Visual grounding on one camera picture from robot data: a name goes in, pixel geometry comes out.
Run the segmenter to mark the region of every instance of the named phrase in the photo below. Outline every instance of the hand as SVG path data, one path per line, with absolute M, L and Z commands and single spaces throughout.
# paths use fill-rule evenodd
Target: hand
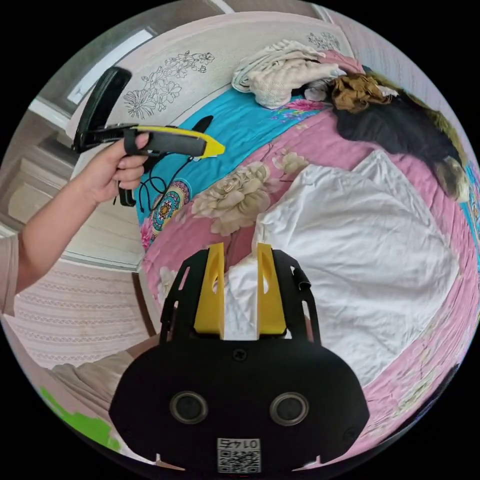
M 149 140 L 142 133 L 135 140 L 141 149 Z M 140 185 L 144 174 L 146 156 L 126 156 L 124 141 L 119 140 L 97 153 L 76 177 L 75 181 L 88 202 L 94 206 L 112 200 L 119 194 L 119 187 L 134 190 Z

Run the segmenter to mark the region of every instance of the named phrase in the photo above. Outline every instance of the folded towel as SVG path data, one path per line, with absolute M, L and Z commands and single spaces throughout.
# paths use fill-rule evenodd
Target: folded towel
M 303 59 L 287 60 L 281 67 L 250 72 L 250 91 L 258 104 L 277 109 L 292 98 L 292 90 L 323 77 L 331 77 L 338 65 Z
M 239 92 L 250 92 L 249 74 L 252 71 L 261 72 L 274 65 L 282 66 L 287 60 L 291 59 L 318 61 L 324 56 L 325 53 L 321 53 L 315 48 L 303 45 L 298 41 L 282 40 L 266 46 L 254 55 L 244 58 L 233 73 L 231 86 Z
M 233 73 L 231 85 L 252 92 L 258 104 L 276 109 L 287 104 L 292 90 L 322 78 L 336 77 L 336 63 L 320 63 L 325 53 L 297 41 L 282 40 L 244 58 Z

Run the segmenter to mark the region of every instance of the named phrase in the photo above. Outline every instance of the printed number label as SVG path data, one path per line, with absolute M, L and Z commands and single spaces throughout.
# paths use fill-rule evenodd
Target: printed number label
M 218 438 L 216 448 L 219 473 L 254 474 L 262 471 L 259 438 Z
M 260 450 L 258 438 L 219 438 L 216 445 L 219 450 Z

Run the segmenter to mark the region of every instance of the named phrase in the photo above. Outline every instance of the white cloth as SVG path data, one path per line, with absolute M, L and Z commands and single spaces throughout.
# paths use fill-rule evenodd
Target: white cloth
M 292 90 L 331 75 L 336 63 L 318 63 L 325 54 L 297 41 L 282 40 L 244 58 L 233 73 L 231 86 L 252 92 L 258 104 L 276 109 L 287 104 Z
M 435 219 L 380 150 L 354 171 L 309 165 L 257 218 L 258 242 L 311 281 L 322 344 L 366 386 L 434 318 L 459 272 Z M 255 253 L 225 276 L 225 337 L 256 338 Z
M 384 97 L 398 97 L 399 93 L 388 86 L 378 85 L 378 89 Z
M 314 102 L 323 102 L 327 98 L 327 92 L 329 85 L 337 78 L 346 75 L 347 72 L 340 68 L 334 70 L 330 76 L 320 78 L 319 80 L 312 81 L 308 84 L 308 88 L 305 90 L 305 98 Z

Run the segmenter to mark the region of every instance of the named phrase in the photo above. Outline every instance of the flower drawing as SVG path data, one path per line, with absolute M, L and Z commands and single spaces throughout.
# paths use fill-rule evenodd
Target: flower drawing
M 178 81 L 184 79 L 190 70 L 205 73 L 213 60 L 215 57 L 210 52 L 190 53 L 189 50 L 168 58 L 150 75 L 141 77 L 143 88 L 130 90 L 123 96 L 128 114 L 143 120 L 153 116 L 155 111 L 164 111 L 180 96 L 182 85 Z
M 318 50 L 336 50 L 337 52 L 341 50 L 339 39 L 329 31 L 323 31 L 318 35 L 310 32 L 306 39 Z
M 192 214 L 215 219 L 210 231 L 228 237 L 242 227 L 250 227 L 270 206 L 269 193 L 278 189 L 278 180 L 260 161 L 240 166 L 193 201 Z
M 157 290 L 157 299 L 158 303 L 163 306 L 167 295 L 174 284 L 174 280 L 177 276 L 175 270 L 170 270 L 166 266 L 160 268 L 159 279 L 158 279 L 158 290 Z
M 294 151 L 288 151 L 286 149 L 280 150 L 282 157 L 271 159 L 276 169 L 282 170 L 285 175 L 294 174 L 303 170 L 308 164 L 308 160 L 304 156 L 296 154 Z
M 141 235 L 141 244 L 143 249 L 147 251 L 150 247 L 150 242 L 152 240 L 152 229 L 153 229 L 153 221 L 151 217 L 145 218 L 143 223 L 140 227 L 140 235 Z
M 123 98 L 128 114 L 142 120 L 145 117 L 151 117 L 157 106 L 152 92 L 149 90 L 129 91 Z

